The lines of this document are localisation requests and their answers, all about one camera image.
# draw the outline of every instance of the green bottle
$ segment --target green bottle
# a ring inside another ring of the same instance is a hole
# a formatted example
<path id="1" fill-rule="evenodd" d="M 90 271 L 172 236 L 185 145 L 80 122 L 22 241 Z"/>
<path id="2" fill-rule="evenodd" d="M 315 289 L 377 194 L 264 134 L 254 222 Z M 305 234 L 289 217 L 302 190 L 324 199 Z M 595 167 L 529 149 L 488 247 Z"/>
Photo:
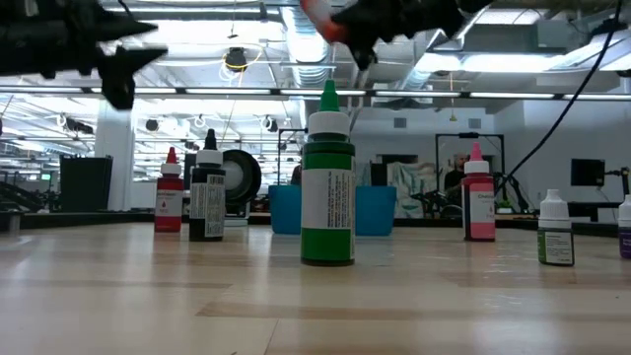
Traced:
<path id="1" fill-rule="evenodd" d="M 309 117 L 303 149 L 301 259 L 314 266 L 355 262 L 355 146 L 350 117 L 339 111 L 335 83 L 327 81 L 319 112 Z"/>

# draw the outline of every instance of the black bottle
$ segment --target black bottle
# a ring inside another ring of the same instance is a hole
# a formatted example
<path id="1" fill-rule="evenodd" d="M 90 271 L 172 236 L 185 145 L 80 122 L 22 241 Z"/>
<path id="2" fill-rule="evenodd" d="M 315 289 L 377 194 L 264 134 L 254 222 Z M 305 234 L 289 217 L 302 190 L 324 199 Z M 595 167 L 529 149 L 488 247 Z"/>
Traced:
<path id="1" fill-rule="evenodd" d="M 188 240 L 221 242 L 226 216 L 224 155 L 217 150 L 215 130 L 209 129 L 204 149 L 197 152 L 190 184 Z"/>

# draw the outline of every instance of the blue bin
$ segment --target blue bin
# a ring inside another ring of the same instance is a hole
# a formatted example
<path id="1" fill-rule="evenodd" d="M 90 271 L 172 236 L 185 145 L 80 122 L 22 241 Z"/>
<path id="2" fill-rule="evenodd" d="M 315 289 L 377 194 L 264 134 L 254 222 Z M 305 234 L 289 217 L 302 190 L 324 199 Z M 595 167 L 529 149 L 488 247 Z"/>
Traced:
<path id="1" fill-rule="evenodd" d="M 396 187 L 358 186 L 355 201 L 356 235 L 389 236 L 392 233 Z"/>
<path id="2" fill-rule="evenodd" d="M 269 186 L 269 213 L 276 234 L 299 235 L 302 218 L 302 190 L 299 185 Z"/>
<path id="3" fill-rule="evenodd" d="M 357 236 L 389 236 L 394 224 L 396 187 L 358 186 L 355 207 Z M 302 190 L 297 185 L 269 186 L 269 212 L 272 231 L 300 235 Z"/>

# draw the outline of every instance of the monitor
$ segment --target monitor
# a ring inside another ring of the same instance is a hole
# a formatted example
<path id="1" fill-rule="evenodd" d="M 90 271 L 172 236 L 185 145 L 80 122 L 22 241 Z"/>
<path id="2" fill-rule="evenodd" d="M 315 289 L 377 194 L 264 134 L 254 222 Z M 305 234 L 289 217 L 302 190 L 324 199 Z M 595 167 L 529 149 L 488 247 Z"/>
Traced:
<path id="1" fill-rule="evenodd" d="M 572 159 L 572 186 L 603 186 L 604 160 Z"/>

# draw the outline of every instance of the white column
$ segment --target white column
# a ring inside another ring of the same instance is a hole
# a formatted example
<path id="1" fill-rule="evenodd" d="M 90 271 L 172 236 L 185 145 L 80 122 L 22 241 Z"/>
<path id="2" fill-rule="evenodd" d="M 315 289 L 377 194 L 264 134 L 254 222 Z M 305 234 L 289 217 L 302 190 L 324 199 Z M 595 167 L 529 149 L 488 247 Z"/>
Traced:
<path id="1" fill-rule="evenodd" d="M 131 208 L 136 121 L 131 111 L 118 111 L 105 100 L 101 101 L 95 157 L 113 157 L 107 204 L 110 211 Z"/>

